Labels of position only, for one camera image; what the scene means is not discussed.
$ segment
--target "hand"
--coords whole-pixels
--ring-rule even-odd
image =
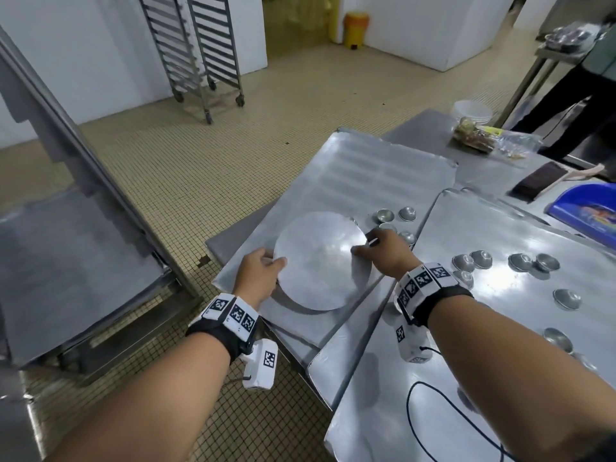
[[[287,265],[286,257],[271,261],[271,253],[258,248],[242,259],[235,278],[233,295],[240,297],[254,309],[270,297],[276,288],[278,273]]]
[[[379,243],[374,247],[354,246],[351,253],[372,261],[374,267],[386,276],[399,281],[405,273],[421,265],[406,241],[393,230],[375,228],[369,234],[376,236]]]

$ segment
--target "black pants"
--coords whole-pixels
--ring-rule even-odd
[[[540,152],[550,159],[562,159],[616,111],[616,82],[590,73],[578,65],[569,71],[511,130],[532,133],[557,113],[589,96],[591,98],[588,105],[560,139]]]

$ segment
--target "beige floor tile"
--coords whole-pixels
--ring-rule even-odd
[[[425,108],[448,111],[474,97],[501,109],[533,61],[535,42],[504,30],[495,46],[438,73],[370,48],[326,45],[270,62],[243,78],[246,106],[232,96],[204,123],[187,98],[152,103],[82,126],[111,171],[205,298],[219,266],[197,268],[208,237],[280,196],[339,126],[381,135]],[[0,210],[63,188],[63,165],[36,142],[0,151]],[[154,339],[88,388],[29,372],[44,435],[53,449],[109,392],[177,343],[185,322]],[[233,365],[230,376],[239,376]],[[225,387],[192,461],[323,461],[330,413],[281,360],[275,388]]]

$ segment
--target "rack wheel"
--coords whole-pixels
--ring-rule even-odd
[[[173,98],[175,100],[177,100],[178,102],[180,102],[180,103],[184,102],[184,94],[179,92],[179,91],[177,91],[177,90],[173,91]]]

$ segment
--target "blue plastic container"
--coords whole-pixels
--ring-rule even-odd
[[[574,186],[561,194],[547,212],[587,237],[616,249],[616,184]]]

